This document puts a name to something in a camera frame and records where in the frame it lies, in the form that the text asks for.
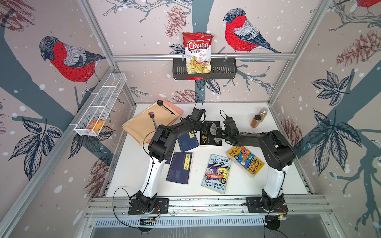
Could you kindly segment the grey striped cloth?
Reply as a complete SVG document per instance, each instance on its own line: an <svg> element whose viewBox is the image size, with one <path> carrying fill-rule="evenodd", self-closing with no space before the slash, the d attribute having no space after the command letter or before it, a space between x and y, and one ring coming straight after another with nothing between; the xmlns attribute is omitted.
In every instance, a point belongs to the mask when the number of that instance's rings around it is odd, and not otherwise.
<svg viewBox="0 0 381 238"><path fill-rule="evenodd" d="M218 127L215 123L211 124L210 129L209 129L209 132L212 135L212 139L216 143L221 142L221 138L217 137L217 132L219 129L220 129L220 127Z"/></svg>

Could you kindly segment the blue book yellow label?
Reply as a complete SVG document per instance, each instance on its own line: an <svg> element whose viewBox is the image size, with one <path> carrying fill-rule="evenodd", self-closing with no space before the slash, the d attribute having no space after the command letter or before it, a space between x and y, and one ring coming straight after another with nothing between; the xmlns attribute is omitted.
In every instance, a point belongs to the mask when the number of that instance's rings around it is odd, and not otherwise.
<svg viewBox="0 0 381 238"><path fill-rule="evenodd" d="M181 152L190 151L200 146L194 132L188 132L178 137L178 144Z"/></svg>

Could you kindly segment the yellow orange treehouse book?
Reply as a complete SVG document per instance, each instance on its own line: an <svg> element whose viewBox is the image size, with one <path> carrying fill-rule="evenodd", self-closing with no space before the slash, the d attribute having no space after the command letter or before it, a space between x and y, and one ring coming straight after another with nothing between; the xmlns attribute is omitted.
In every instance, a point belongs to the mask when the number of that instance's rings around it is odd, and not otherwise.
<svg viewBox="0 0 381 238"><path fill-rule="evenodd" d="M253 178L265 165L257 156L255 156L246 147L234 146L228 152L227 156L243 169L251 178Z"/></svg>

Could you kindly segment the colourful treehouse book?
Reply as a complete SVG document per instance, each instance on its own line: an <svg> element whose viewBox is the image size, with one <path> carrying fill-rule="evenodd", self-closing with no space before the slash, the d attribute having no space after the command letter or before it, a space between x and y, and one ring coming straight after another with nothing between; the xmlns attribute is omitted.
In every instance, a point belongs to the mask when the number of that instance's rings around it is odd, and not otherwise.
<svg viewBox="0 0 381 238"><path fill-rule="evenodd" d="M211 154L201 186L225 194L231 159Z"/></svg>

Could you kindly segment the dark blue book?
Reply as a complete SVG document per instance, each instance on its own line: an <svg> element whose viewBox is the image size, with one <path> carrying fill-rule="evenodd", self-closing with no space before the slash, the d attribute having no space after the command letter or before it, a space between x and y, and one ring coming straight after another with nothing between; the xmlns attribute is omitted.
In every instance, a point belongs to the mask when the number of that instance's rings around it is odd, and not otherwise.
<svg viewBox="0 0 381 238"><path fill-rule="evenodd" d="M192 156L192 152L174 152L166 181L179 184L188 184Z"/></svg>

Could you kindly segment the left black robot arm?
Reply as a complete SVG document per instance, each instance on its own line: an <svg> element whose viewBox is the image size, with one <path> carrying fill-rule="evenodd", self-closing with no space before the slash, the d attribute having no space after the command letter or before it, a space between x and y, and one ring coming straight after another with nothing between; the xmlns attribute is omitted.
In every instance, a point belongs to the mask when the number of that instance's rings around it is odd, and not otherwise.
<svg viewBox="0 0 381 238"><path fill-rule="evenodd" d="M178 137L191 131L200 131L206 118L205 109L194 108L192 113L179 123L159 125L145 151L150 157L149 169L142 188L136 194L136 200L145 212L155 207L158 193L158 179L165 161L172 158Z"/></svg>

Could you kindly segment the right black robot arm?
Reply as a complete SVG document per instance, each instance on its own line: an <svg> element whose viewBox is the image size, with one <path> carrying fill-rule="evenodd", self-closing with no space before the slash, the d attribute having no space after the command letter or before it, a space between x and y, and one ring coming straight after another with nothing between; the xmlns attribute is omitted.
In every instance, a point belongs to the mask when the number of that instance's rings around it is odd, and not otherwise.
<svg viewBox="0 0 381 238"><path fill-rule="evenodd" d="M239 132L232 117L226 117L224 128L212 124L210 132L214 138L224 139L233 146L253 146L262 150L268 165L267 183L262 190L262 207L265 211L273 211L284 202L283 185L289 167L295 158L290 143L279 130L270 132Z"/></svg>

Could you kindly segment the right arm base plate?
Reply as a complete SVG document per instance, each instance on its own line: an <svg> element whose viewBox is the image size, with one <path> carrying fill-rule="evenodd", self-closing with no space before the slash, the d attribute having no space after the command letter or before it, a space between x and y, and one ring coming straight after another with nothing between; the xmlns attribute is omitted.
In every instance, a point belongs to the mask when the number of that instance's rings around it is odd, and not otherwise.
<svg viewBox="0 0 381 238"><path fill-rule="evenodd" d="M288 207L284 197L277 198L275 204L271 205L268 208L264 207L262 203L262 198L260 196L246 197L245 205L248 208L249 213L288 213Z"/></svg>

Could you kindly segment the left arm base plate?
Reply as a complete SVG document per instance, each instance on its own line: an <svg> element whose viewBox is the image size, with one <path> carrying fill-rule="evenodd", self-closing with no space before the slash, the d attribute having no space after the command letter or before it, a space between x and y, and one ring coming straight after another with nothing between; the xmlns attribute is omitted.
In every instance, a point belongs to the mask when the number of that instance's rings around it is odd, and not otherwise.
<svg viewBox="0 0 381 238"><path fill-rule="evenodd" d="M130 202L128 210L129 215L159 215L168 214L169 199L156 198L155 201L149 203L140 202L138 199L133 198Z"/></svg>

